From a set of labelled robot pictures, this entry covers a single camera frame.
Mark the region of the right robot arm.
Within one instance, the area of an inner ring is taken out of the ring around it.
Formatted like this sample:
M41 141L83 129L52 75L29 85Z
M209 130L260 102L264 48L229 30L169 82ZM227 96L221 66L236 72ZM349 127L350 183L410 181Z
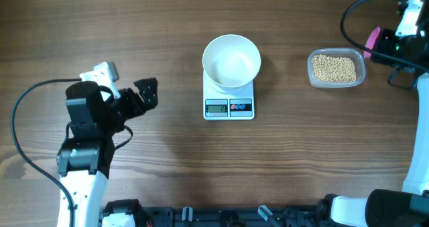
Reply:
M371 36L365 46L364 56L385 54L384 58L399 62L412 59L416 88L419 96L419 116L414 152L402 191L373 190L367 198L348 198L327 195L318 204L314 216L316 226L427 226L428 225L428 47L418 49L409 43L404 53L383 46L379 35Z

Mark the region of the pink measuring scoop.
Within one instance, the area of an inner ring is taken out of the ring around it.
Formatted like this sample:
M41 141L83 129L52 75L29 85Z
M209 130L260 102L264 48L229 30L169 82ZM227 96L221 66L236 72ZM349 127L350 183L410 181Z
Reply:
M374 48L374 46L375 46L375 43L376 43L376 41L377 41L380 33L381 33L381 28L380 27L376 27L371 32L371 34L369 35L369 37L368 37L368 39L366 41L365 47L368 48L368 49L370 49L370 50L372 50ZM363 57L365 59L369 59L371 57L371 53L367 52L367 51L364 51L363 52Z

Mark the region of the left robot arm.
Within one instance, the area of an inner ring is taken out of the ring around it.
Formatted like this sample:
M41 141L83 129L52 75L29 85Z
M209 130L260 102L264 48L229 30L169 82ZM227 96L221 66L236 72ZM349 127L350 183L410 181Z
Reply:
M66 89L66 107L71 121L58 154L60 183L66 188L60 202L58 226L98 226L110 164L118 145L113 135L126 129L125 122L158 105L156 78L134 83L119 91L93 81L82 81Z

